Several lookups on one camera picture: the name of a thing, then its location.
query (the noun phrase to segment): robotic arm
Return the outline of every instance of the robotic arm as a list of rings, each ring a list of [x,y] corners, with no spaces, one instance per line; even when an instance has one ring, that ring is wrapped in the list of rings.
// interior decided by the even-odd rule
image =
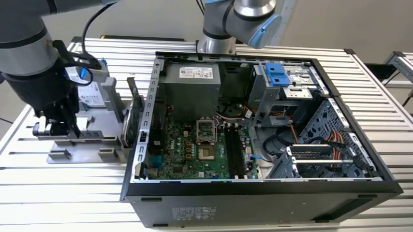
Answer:
[[[46,131],[48,135],[60,136],[72,131],[78,137],[77,87],[65,68],[101,68],[89,54],[70,53],[61,41],[52,41],[41,16],[116,1],[13,0],[1,3],[0,75],[40,117],[34,135]],[[197,42],[197,52],[234,54],[235,38],[262,48],[280,23],[274,10],[275,0],[205,0],[204,36]]]

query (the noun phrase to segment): black cable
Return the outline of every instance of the black cable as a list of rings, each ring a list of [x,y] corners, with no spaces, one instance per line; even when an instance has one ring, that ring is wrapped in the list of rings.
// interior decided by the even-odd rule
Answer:
[[[312,139],[304,141],[303,143],[304,143],[304,144],[310,144],[310,143],[314,142],[314,141],[320,141],[322,143],[326,142],[326,140],[324,140],[320,136],[318,136],[318,137],[314,137]]]
[[[291,112],[288,111],[288,108],[290,108],[290,106],[287,106],[287,107],[283,108],[283,109],[284,109],[284,112],[286,112],[290,116],[292,116]]]
[[[8,122],[9,124],[13,124],[13,122],[12,122],[12,121],[9,121],[9,120],[4,119],[2,117],[0,117],[0,120],[1,120],[1,121],[4,121],[4,122]]]
[[[394,77],[399,74],[399,71],[397,71],[395,75],[390,77],[390,79],[387,80],[387,82],[383,84],[383,86],[386,86],[389,84],[389,82],[394,79]]]
[[[409,101],[410,101],[410,98],[411,98],[411,97],[407,97],[407,98],[406,98],[405,102],[403,102],[403,103],[402,103],[402,105],[401,105],[402,107],[405,107],[405,106],[406,106],[406,104],[407,104],[407,103],[409,103]]]
[[[99,11],[97,13],[91,17],[91,19],[88,20],[88,22],[85,23],[85,26],[84,26],[84,29],[82,29],[82,33],[81,33],[81,52],[84,54],[86,54],[88,52],[85,51],[85,45],[84,45],[84,41],[85,41],[85,34],[88,32],[88,29],[89,29],[89,26],[92,24],[92,22],[95,21],[95,19],[99,17],[99,15],[101,15],[103,12],[105,12],[105,10],[113,6],[116,4],[115,3],[111,3],[111,4],[107,4]]]
[[[266,160],[264,158],[258,158],[259,160],[263,160],[267,163],[272,163],[272,161]]]
[[[84,87],[84,86],[88,86],[92,82],[93,82],[93,73],[92,73],[92,71],[86,68],[86,67],[82,67],[82,66],[80,66],[81,68],[84,68],[85,69],[85,71],[89,73],[89,75],[91,75],[91,80],[88,81],[88,83],[78,83],[78,82],[76,82],[76,81],[72,81],[70,79],[70,82],[73,82],[77,86],[81,86],[81,87]]]
[[[201,4],[199,3],[199,1],[197,1],[197,0],[196,0],[196,4],[197,4],[199,10],[200,10],[201,15],[203,15],[203,14],[204,14],[204,11],[203,11],[203,9],[201,9]]]
[[[230,104],[225,104],[224,110],[221,111],[223,114],[225,113],[225,110],[227,110],[228,106],[230,106]]]
[[[291,144],[294,144],[292,142],[288,142],[286,141],[284,139],[282,139],[279,137],[279,134],[284,131],[290,130],[290,127],[280,127],[276,129],[275,131],[275,134],[272,134],[270,137],[266,138],[266,140],[263,141],[263,144],[262,144],[262,148],[263,148],[263,151],[268,154],[268,155],[272,155],[272,156],[276,156],[276,158],[280,157],[282,153],[278,153],[278,152],[272,152],[272,151],[268,151],[268,149],[266,148],[266,145],[270,141],[272,141],[274,139],[278,140],[278,142],[280,142],[284,146],[290,146]]]
[[[201,0],[200,0],[200,6],[201,6],[203,11],[205,12],[204,2]]]
[[[279,151],[282,151],[280,148],[275,145],[274,140],[271,140],[271,142],[272,142],[272,146],[274,146]]]

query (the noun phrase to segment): motherboard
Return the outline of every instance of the motherboard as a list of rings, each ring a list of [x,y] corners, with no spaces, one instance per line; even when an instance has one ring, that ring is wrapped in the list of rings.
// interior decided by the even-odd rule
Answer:
[[[169,124],[164,154],[151,156],[149,179],[258,178],[246,127]]]

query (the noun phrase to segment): gray wall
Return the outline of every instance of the gray wall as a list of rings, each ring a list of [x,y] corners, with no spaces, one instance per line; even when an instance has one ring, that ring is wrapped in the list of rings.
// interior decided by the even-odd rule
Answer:
[[[413,51],[411,0],[298,0],[283,46],[351,48],[363,62]]]
[[[80,36],[84,24],[100,7],[44,18],[53,39],[64,42]],[[121,0],[96,19],[88,37],[103,34],[184,38],[201,36],[203,15],[195,0]]]

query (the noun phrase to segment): circuit board component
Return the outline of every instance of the circuit board component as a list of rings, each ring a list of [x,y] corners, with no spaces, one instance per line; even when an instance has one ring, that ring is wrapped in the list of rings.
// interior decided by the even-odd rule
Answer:
[[[199,160],[213,160],[215,159],[213,146],[211,145],[197,146],[197,159]]]
[[[225,155],[230,176],[243,178],[246,174],[244,158],[242,152],[242,141],[238,133],[238,126],[228,125],[224,128]]]
[[[196,120],[196,142],[216,142],[215,123],[209,118]]]
[[[183,172],[183,167],[173,167],[172,171],[173,171],[173,173],[181,173]]]

